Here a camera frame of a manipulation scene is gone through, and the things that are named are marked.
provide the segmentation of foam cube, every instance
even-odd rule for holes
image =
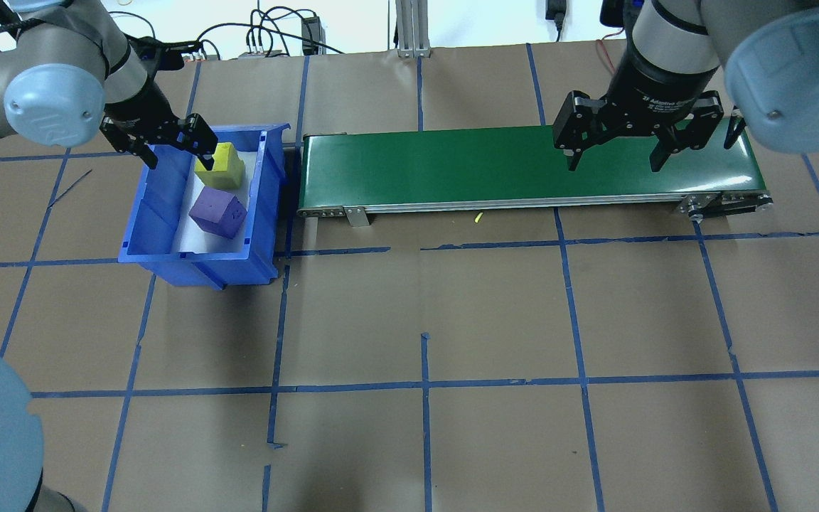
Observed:
[[[231,239],[245,220],[246,210],[238,198],[227,191],[205,187],[188,211],[188,217],[206,233]]]
[[[195,175],[211,188],[234,191],[242,184],[245,163],[236,152],[232,142],[220,142],[214,151],[214,169],[208,171],[201,160],[195,164]]]

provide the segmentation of purple foam block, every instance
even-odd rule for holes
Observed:
[[[188,212],[188,217],[191,217],[201,230],[231,239],[242,226],[245,213],[245,207],[235,195],[205,187],[201,194],[198,194],[198,200]]]

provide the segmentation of red wire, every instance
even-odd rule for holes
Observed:
[[[611,62],[611,56],[609,56],[609,50],[605,48],[604,40],[607,38],[613,38],[614,36],[617,36],[621,32],[624,32],[623,27],[621,27],[621,30],[619,30],[618,32],[606,33],[605,36],[602,36],[602,39],[596,39],[597,45],[599,45],[599,48],[602,48],[602,53],[605,54],[605,60],[609,62],[609,68],[611,68],[612,75],[615,74],[615,65],[614,63]]]

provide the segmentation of metal bracket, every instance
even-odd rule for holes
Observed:
[[[331,208],[310,208],[310,210],[299,210],[299,217],[346,217],[350,221],[350,226],[361,228],[370,226],[368,213],[364,206],[339,206]]]
[[[687,215],[695,223],[703,218],[754,213],[773,208],[773,198],[763,192],[703,192],[689,194],[678,204],[676,213]]]
[[[347,220],[350,221],[350,226],[354,228],[361,228],[370,226],[368,222],[368,214],[363,206],[348,206],[345,207],[347,211]]]
[[[429,0],[397,0],[397,55],[429,56]]]

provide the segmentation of white wall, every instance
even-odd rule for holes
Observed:
[[[246,23],[253,0],[101,0],[111,11],[141,14],[156,27],[157,38],[182,41],[195,38],[203,29],[223,22]],[[600,0],[569,0],[563,41],[601,38],[614,30],[599,23]],[[277,4],[261,2],[263,9]],[[393,0],[293,0],[293,9],[314,9],[327,31],[328,44],[347,53],[374,52],[390,48],[396,16]],[[433,46],[494,46],[555,41],[555,24],[543,19],[545,0],[429,0],[429,39]],[[149,34],[140,20],[120,16],[118,25],[133,36]],[[279,21],[283,32],[301,33],[295,18]],[[219,28],[207,36],[217,43],[224,59],[246,51],[245,27]],[[300,42],[290,39],[294,55]],[[0,48],[14,42],[0,36]],[[277,41],[275,48],[280,48]]]

